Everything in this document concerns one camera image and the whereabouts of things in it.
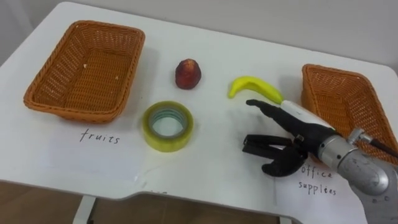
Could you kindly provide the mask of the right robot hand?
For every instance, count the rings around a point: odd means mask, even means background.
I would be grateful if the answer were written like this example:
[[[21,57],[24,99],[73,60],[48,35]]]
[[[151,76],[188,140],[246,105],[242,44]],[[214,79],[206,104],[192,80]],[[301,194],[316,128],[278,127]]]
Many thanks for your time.
[[[282,108],[264,101],[247,100],[249,106],[258,107],[261,112],[272,118],[294,138],[248,134],[244,139],[243,152],[271,159],[272,162],[262,165],[263,173],[272,177],[287,177],[297,172],[311,153],[318,157],[318,149],[329,137],[339,135],[337,131],[326,126],[306,123],[299,120]]]

